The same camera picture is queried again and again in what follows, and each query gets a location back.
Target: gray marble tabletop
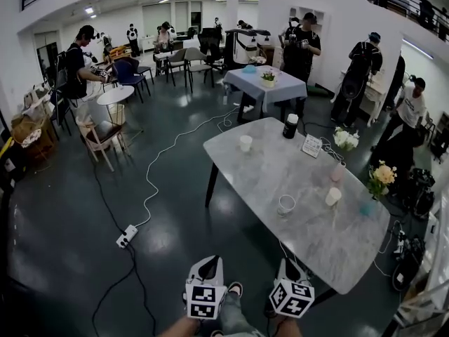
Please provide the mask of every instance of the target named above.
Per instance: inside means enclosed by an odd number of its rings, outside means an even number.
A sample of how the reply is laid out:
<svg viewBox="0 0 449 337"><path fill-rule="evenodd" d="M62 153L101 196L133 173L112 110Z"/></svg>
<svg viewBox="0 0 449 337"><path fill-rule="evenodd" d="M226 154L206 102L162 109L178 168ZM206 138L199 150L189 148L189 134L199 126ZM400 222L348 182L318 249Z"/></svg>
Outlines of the gray marble tabletop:
<svg viewBox="0 0 449 337"><path fill-rule="evenodd" d="M280 121L261 119L215 136L204 148L269 230L336 292L348 293L374 261L389 212L378 202L372 216L360 214L369 193L348 170L337 185L341 200L328 207L324 199L335 185L329 176L337 162L323 150L316 159L305 154L305 137L297 132L288 140L282 130ZM242 135L253 138L249 152L240 149ZM276 212L283 194L296 201L285 218Z"/></svg>

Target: black bottle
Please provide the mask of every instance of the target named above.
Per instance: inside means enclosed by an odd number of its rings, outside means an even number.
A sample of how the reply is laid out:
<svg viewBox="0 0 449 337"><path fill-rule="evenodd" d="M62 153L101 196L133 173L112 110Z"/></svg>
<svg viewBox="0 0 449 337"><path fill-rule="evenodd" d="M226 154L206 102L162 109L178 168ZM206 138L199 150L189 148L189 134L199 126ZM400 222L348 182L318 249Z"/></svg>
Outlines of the black bottle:
<svg viewBox="0 0 449 337"><path fill-rule="evenodd" d="M283 127L283 137L284 138L294 138L297 128L298 117L295 114L289 114L286 125Z"/></svg>

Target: sneaker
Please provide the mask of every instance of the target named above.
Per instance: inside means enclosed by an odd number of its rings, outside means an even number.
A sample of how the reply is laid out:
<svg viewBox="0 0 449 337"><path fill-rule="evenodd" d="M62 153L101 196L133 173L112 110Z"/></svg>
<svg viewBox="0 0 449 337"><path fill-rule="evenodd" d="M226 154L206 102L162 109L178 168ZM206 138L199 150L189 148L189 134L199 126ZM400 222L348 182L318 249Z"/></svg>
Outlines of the sneaker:
<svg viewBox="0 0 449 337"><path fill-rule="evenodd" d="M223 337L223 332L216 330L210 334L210 337Z"/></svg>
<svg viewBox="0 0 449 337"><path fill-rule="evenodd" d="M241 296L243 295L243 286L240 282L232 282L228 289L227 292L234 292L237 293L239 295L239 297L241 298Z"/></svg>

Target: blue tablecloth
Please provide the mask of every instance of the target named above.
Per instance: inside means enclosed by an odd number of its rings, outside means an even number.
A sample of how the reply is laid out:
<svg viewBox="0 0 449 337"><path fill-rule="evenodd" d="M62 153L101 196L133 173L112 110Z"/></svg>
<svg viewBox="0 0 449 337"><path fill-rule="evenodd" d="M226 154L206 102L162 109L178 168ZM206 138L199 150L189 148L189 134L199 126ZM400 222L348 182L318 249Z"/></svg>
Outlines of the blue tablecloth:
<svg viewBox="0 0 449 337"><path fill-rule="evenodd" d="M258 66L256 70L255 74L247 74L243 69L228 71L223 83L234 85L252 98L261 100L263 112L267 112L268 104L307 97L306 84L296 77L272 66ZM261 76L267 71L272 71L276 75L276 85L273 88L262 85Z"/></svg>

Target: pink vase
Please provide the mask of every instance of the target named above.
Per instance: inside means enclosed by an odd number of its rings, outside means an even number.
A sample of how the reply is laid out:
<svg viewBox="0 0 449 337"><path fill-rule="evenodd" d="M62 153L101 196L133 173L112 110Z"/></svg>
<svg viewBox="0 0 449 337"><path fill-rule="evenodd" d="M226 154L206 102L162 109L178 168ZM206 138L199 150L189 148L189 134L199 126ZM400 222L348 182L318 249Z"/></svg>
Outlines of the pink vase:
<svg viewBox="0 0 449 337"><path fill-rule="evenodd" d="M344 162L340 162L331 173L330 179L335 183L340 181L344 175L344 170L346 170L346 164Z"/></svg>

